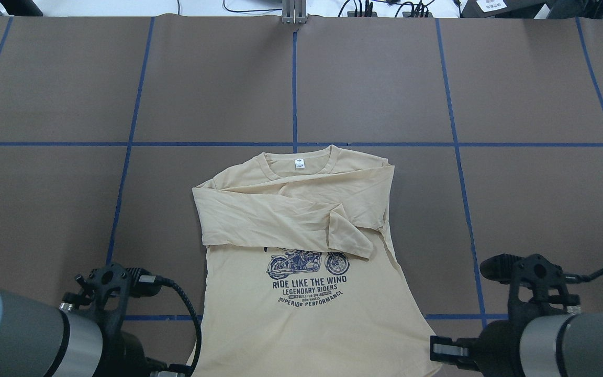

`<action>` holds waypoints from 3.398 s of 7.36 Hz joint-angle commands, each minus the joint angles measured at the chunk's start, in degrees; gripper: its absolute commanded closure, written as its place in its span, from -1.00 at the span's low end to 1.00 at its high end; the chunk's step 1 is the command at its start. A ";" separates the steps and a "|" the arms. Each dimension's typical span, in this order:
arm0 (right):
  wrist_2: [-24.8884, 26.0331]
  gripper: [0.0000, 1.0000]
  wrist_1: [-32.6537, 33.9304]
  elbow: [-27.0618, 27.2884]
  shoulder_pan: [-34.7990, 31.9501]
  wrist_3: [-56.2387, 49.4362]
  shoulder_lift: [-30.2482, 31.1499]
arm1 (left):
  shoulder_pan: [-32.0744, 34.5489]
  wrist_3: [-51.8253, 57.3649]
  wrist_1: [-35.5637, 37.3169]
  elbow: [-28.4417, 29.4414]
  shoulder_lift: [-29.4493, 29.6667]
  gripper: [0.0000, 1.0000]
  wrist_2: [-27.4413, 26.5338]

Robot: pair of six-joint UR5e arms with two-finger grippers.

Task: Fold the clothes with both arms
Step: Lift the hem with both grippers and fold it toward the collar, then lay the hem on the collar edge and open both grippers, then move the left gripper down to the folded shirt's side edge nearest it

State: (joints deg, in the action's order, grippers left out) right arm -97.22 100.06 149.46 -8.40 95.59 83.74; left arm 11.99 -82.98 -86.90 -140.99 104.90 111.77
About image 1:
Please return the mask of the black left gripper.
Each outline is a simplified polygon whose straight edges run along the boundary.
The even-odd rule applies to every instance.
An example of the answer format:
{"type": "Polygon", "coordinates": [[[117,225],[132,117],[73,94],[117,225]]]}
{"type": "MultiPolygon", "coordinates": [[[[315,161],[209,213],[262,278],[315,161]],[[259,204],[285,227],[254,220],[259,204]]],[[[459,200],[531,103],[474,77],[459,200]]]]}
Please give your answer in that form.
{"type": "Polygon", "coordinates": [[[161,362],[144,354],[141,341],[129,332],[102,331],[100,376],[191,376],[193,365],[161,362]]]}

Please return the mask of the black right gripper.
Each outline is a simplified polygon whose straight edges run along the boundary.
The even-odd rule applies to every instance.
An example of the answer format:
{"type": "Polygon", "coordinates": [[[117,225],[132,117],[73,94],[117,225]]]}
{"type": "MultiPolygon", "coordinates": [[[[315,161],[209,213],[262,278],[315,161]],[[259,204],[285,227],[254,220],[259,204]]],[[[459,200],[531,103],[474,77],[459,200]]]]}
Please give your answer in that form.
{"type": "Polygon", "coordinates": [[[430,360],[483,376],[524,376],[520,344],[528,324],[527,320],[496,320],[479,337],[431,336],[430,360]]]}

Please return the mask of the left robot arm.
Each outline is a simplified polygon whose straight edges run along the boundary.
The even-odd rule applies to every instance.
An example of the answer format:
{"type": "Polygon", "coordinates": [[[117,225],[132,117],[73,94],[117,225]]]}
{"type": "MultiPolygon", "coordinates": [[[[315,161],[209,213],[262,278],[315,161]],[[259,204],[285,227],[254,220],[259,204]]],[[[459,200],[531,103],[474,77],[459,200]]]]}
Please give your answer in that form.
{"type": "Polygon", "coordinates": [[[130,298],[175,289],[201,329],[182,289],[142,268],[117,263],[75,277],[81,289],[50,306],[0,289],[0,376],[191,376],[198,363],[163,363],[124,332],[130,298]]]}

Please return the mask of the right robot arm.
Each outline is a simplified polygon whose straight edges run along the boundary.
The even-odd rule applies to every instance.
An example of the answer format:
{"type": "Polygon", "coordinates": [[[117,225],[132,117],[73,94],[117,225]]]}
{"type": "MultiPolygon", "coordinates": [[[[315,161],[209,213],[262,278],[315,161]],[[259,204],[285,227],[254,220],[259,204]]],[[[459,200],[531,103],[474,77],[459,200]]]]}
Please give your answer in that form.
{"type": "Polygon", "coordinates": [[[603,312],[496,320],[478,337],[431,336],[429,358],[483,376],[603,376],[603,312]]]}

